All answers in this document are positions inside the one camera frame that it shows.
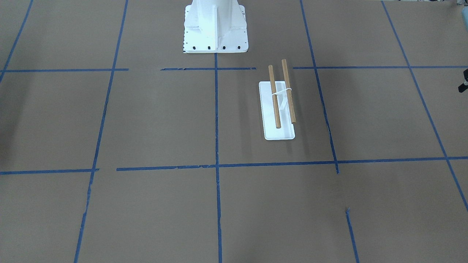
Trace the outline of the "white rack base tray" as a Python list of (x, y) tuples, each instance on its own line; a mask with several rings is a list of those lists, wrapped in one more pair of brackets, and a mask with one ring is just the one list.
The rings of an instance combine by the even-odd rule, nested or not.
[(285, 81), (276, 81), (276, 93), (271, 90), (270, 81), (259, 82), (264, 138), (267, 141), (292, 140), (295, 138)]

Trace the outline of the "upper wooden rack dowel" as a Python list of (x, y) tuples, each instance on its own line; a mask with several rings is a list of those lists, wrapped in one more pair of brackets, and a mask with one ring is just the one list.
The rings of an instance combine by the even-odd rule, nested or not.
[(293, 96), (291, 92), (291, 83), (290, 83), (288, 64), (287, 64), (286, 59), (282, 59), (282, 70), (283, 70), (283, 76), (284, 76), (284, 81), (285, 81), (285, 86), (286, 86), (286, 96), (288, 100), (288, 108), (289, 108), (291, 123), (295, 124), (297, 122), (297, 119), (296, 119), (296, 113), (295, 113), (295, 107), (294, 107), (294, 100), (293, 100)]

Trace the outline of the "wooden rack dowel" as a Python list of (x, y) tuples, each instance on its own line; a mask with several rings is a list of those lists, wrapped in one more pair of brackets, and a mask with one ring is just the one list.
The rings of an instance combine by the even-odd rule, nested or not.
[(275, 127), (277, 129), (281, 128), (280, 122), (280, 114), (279, 114), (279, 104), (276, 94), (276, 82), (274, 76), (273, 65), (268, 65), (268, 73), (269, 73), (269, 80), (271, 85), (271, 97), (272, 97), (272, 105), (274, 111), (274, 118), (275, 118)]
[(295, 124), (297, 122), (297, 119), (296, 119), (296, 113), (295, 113), (295, 107), (294, 107), (294, 100), (293, 100), (293, 96), (291, 92), (291, 83), (290, 83), (288, 64), (287, 64), (286, 59), (282, 59), (282, 70), (283, 70), (283, 76), (284, 76), (284, 81), (285, 81), (285, 86), (286, 86), (286, 96), (288, 100), (288, 108), (289, 108), (291, 123)]

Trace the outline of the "lower wooden rack dowel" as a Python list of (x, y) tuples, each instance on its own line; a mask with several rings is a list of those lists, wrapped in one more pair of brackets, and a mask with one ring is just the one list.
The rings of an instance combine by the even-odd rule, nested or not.
[(274, 111), (274, 118), (275, 118), (275, 127), (277, 129), (281, 128), (280, 122), (280, 114), (279, 114), (279, 104), (276, 94), (276, 82), (274, 76), (273, 65), (268, 65), (268, 73), (269, 73), (269, 80), (271, 85), (271, 97), (272, 97), (272, 105)]

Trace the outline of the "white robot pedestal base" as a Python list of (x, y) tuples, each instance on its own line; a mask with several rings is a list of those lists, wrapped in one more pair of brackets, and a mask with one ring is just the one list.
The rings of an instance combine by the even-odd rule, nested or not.
[(249, 50), (246, 10), (237, 0), (194, 0), (184, 11), (185, 53)]

